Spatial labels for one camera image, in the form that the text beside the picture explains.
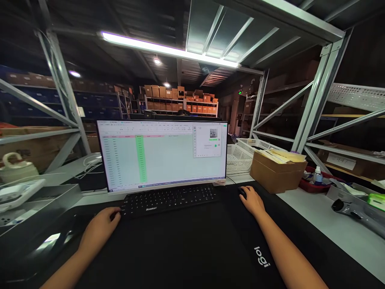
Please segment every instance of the desk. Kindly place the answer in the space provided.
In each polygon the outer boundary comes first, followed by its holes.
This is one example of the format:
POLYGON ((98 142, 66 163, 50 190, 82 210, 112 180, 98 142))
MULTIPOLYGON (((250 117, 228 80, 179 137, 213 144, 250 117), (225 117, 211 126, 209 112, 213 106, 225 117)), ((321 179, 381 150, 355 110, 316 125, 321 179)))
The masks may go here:
MULTIPOLYGON (((96 157, 98 154, 91 154, 90 156, 96 157)), ((53 171, 52 173, 61 174, 47 176, 48 185, 59 185, 81 173, 84 170, 83 160, 85 158, 53 171)), ((226 185, 252 180, 253 178, 248 172, 229 172, 226 185)), ((384 239, 352 218, 333 212, 330 208, 333 201, 324 194, 310 194, 297 188, 278 194, 278 196, 385 284, 385 274, 383 274, 383 268, 385 268, 384 239)), ((109 196, 106 194, 106 190, 86 193, 74 206, 122 200, 124 197, 124 194, 109 196)))

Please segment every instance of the red basket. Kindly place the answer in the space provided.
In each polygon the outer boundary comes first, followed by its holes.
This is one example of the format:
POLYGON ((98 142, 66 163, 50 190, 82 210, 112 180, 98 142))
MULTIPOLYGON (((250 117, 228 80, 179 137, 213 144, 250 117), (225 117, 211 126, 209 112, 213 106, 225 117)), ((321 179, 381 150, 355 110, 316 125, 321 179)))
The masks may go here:
MULTIPOLYGON (((309 166, 306 167, 306 171, 308 173, 314 173, 315 170, 316 169, 313 167, 309 167, 309 166)), ((345 182, 343 179, 337 178, 337 177, 329 175, 327 173, 321 172, 321 174, 325 178, 328 178, 328 179, 332 178, 332 179, 336 179, 337 181, 345 182)), ((327 192, 329 190, 331 185, 316 186, 316 185, 310 184, 308 181, 305 181, 304 179, 301 179, 300 184, 298 186, 308 193, 324 193, 324 192, 327 192)))

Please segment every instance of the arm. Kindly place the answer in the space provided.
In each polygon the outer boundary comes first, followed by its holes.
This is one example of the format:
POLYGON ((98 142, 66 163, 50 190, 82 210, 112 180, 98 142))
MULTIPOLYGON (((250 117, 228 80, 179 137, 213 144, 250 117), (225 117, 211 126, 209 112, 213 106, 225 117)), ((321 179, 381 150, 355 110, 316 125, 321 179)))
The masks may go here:
POLYGON ((247 199, 239 195, 257 220, 269 245, 274 262, 288 289, 327 289, 313 266, 266 213, 263 201, 253 187, 242 187, 247 199))
POLYGON ((106 208, 88 224, 77 252, 51 276, 41 289, 71 289, 110 238, 120 220, 120 208, 106 208))

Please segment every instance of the hand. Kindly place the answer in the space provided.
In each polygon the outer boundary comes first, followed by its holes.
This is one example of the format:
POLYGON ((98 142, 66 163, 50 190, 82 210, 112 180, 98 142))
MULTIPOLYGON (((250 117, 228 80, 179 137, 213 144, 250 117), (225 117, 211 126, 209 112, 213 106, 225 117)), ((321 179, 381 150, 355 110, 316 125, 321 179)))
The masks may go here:
POLYGON ((120 221, 120 208, 111 207, 101 210, 88 224, 81 238, 78 252, 95 257, 120 221))
POLYGON ((246 209, 256 218, 257 216, 266 213, 265 206, 261 197, 257 194, 253 187, 241 187, 247 196, 245 199, 242 195, 239 195, 242 203, 245 205, 246 209))

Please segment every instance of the black keyboard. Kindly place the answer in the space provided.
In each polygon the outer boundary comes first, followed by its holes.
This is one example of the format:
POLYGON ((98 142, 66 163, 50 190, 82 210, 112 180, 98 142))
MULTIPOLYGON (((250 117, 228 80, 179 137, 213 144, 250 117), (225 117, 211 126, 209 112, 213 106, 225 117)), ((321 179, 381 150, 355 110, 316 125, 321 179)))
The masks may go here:
POLYGON ((121 214, 136 218, 216 200, 217 193, 212 184, 153 190, 126 195, 121 214))

